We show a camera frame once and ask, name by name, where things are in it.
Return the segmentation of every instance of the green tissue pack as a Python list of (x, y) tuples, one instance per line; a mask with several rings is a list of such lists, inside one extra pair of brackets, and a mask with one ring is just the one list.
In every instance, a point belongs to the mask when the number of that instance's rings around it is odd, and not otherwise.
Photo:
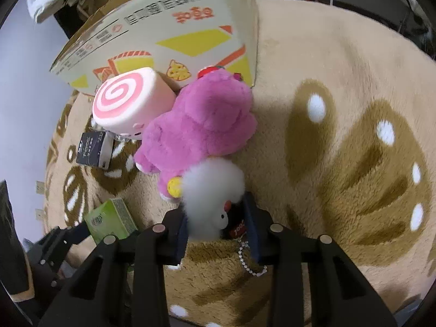
[(122, 240), (138, 229), (121, 198), (105, 201), (89, 212), (84, 220), (96, 244), (107, 235), (115, 235)]

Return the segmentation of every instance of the metal bolt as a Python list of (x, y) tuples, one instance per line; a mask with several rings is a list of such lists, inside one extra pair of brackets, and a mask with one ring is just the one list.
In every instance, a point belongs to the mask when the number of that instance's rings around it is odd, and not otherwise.
[(155, 233), (160, 233), (160, 232), (164, 232), (165, 231), (165, 225), (164, 224), (156, 224), (153, 226), (153, 231)]
[(333, 240), (331, 239), (331, 237), (329, 235), (321, 235), (320, 241), (324, 244), (330, 244), (333, 242)]
[(114, 235), (106, 236), (106, 237), (103, 239), (103, 242), (104, 242), (105, 244), (112, 244), (112, 243), (114, 243), (115, 241), (116, 241), (116, 237), (115, 237)]
[(271, 230), (272, 232), (282, 232), (282, 231), (283, 231), (283, 226), (280, 225), (280, 224), (272, 224), (272, 225), (270, 226), (270, 230)]

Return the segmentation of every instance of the table covered with blanket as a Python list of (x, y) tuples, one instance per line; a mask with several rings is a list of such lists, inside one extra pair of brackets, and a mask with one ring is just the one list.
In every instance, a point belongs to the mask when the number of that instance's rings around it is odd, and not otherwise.
[[(258, 5), (259, 124), (229, 158), (275, 222), (308, 237), (331, 235), (392, 312), (424, 297), (436, 273), (435, 63), (350, 11), (294, 0)], [(75, 91), (51, 141), (45, 230), (76, 225), (115, 196), (139, 228), (160, 222), (174, 206), (159, 196), (156, 175), (136, 169), (139, 142), (115, 142), (108, 171), (75, 162), (91, 107)], [(70, 260), (80, 264), (94, 246), (88, 238)], [(206, 326), (265, 326), (272, 268), (250, 274), (239, 246), (189, 243), (181, 265), (164, 268), (169, 312)], [(244, 249), (250, 269), (262, 271), (248, 255)]]

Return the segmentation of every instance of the white fluffy toy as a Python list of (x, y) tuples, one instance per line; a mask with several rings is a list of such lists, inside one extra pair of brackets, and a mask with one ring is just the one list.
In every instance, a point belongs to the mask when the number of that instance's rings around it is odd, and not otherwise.
[(181, 189), (189, 237), (216, 240), (227, 227), (232, 203), (245, 192), (244, 173), (229, 160), (210, 157), (183, 174)]

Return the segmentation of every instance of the wall outlet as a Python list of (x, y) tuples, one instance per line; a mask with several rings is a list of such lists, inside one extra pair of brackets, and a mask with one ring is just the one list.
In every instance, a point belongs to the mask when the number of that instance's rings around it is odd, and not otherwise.
[(36, 193), (37, 194), (44, 194), (45, 191), (45, 184), (44, 182), (36, 181)]
[(43, 222), (45, 219), (45, 213), (42, 209), (35, 209), (35, 217), (39, 222)]

